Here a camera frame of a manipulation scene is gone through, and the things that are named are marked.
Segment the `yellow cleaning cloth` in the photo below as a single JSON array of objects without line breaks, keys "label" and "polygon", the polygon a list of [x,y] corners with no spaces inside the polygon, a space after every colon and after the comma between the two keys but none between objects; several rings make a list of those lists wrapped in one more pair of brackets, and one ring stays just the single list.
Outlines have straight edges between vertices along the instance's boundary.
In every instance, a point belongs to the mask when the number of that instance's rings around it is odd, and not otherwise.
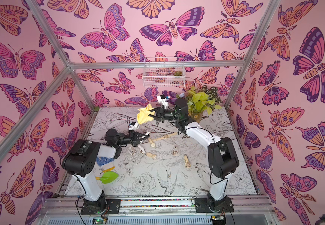
[{"label": "yellow cleaning cloth", "polygon": [[140,108],[139,113],[137,114],[137,122],[141,125],[150,121],[153,121],[156,113],[152,112],[154,108],[151,104],[148,104],[145,108]]}]

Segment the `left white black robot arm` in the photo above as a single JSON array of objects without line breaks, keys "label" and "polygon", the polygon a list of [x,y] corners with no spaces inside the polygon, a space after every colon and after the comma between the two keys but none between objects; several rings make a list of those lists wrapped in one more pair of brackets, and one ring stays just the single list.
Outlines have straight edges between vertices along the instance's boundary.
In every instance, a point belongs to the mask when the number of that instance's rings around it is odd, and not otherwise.
[{"label": "left white black robot arm", "polygon": [[85,195],[83,197],[83,212],[94,214],[105,213],[108,204],[105,194],[99,187],[94,176],[93,168],[98,157],[116,159],[120,156],[122,148],[127,145],[137,147],[150,138],[150,134],[128,131],[125,135],[111,128],[106,132],[106,143],[79,139],[68,152],[62,162],[62,168],[73,175],[82,185]]}]

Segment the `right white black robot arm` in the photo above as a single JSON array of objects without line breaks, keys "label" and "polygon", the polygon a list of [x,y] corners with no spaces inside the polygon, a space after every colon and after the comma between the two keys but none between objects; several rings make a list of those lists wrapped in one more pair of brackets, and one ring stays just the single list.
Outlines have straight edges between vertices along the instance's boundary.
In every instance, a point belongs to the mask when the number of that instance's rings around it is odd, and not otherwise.
[{"label": "right white black robot arm", "polygon": [[226,187],[239,160],[233,145],[228,137],[219,137],[202,128],[194,118],[189,116],[187,101],[183,98],[175,100],[174,108],[168,106],[168,97],[157,97],[160,107],[150,110],[150,114],[157,122],[170,122],[179,132],[189,136],[202,145],[208,153],[208,166],[211,170],[209,182],[210,190],[207,194],[207,205],[212,212],[222,212],[228,206]]}]

